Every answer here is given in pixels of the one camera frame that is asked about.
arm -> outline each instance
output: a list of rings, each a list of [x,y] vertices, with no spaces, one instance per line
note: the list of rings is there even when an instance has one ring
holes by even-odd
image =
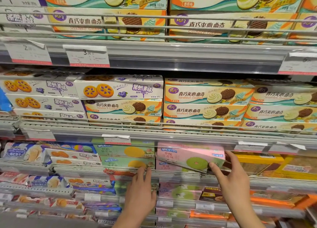
[[[232,152],[226,151],[225,153],[232,165],[231,173],[228,176],[224,176],[214,163],[209,163],[209,166],[218,179],[229,209],[240,228],[265,228],[252,208],[248,175]]]
[[[151,192],[151,168],[138,169],[127,187],[125,205],[113,228],[139,228],[143,220],[156,205],[156,191]]]

blueberry image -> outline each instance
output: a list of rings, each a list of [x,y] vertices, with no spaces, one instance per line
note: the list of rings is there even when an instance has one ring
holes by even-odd
[[[118,93],[118,96],[124,98],[124,97],[126,97],[127,94],[128,94],[127,92],[122,91],[122,92],[119,92],[119,93]]]
[[[43,88],[36,88],[36,91],[39,92],[39,93],[44,94],[44,89]]]

